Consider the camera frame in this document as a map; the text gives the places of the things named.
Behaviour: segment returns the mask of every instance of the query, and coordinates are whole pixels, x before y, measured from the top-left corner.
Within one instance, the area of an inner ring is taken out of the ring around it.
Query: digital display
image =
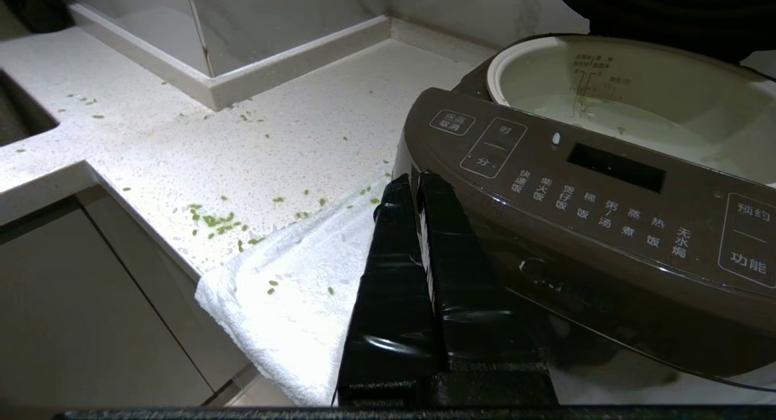
[[[662,190],[666,176],[665,170],[580,143],[574,144],[568,161],[655,193],[660,193]]]

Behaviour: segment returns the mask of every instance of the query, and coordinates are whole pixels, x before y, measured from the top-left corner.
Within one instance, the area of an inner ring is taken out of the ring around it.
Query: marble tile
[[[390,0],[410,20],[504,47],[540,33],[587,33],[588,22],[562,0]]]
[[[73,0],[208,75],[189,0]]]
[[[214,75],[387,11],[388,0],[194,0]]]

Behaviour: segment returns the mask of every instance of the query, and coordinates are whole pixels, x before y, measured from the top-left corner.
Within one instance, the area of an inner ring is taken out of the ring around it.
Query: quartz countertop
[[[59,121],[0,147],[0,225],[103,185],[194,277],[393,162],[421,91],[473,68],[387,39],[215,113],[77,27],[0,64]]]

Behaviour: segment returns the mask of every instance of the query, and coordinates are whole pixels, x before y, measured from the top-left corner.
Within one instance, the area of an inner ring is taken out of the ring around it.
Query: cabinet door
[[[18,234],[0,236],[0,404],[199,405],[213,394],[80,209]]]
[[[194,300],[194,279],[116,200],[99,187],[81,192],[78,199],[211,388],[218,390],[250,365]]]

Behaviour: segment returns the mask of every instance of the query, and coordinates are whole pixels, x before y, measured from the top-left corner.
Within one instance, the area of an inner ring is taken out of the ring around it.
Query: black object
[[[407,174],[386,187],[376,210],[340,406],[557,404],[527,313],[490,267],[452,187],[423,174],[416,204],[425,269]]]
[[[666,177],[665,170],[580,143],[574,145],[568,161],[655,193],[660,193]]]
[[[738,63],[776,48],[776,0],[563,0],[590,33],[656,42]]]
[[[51,33],[72,25],[62,0],[3,0],[8,9],[34,33]]]

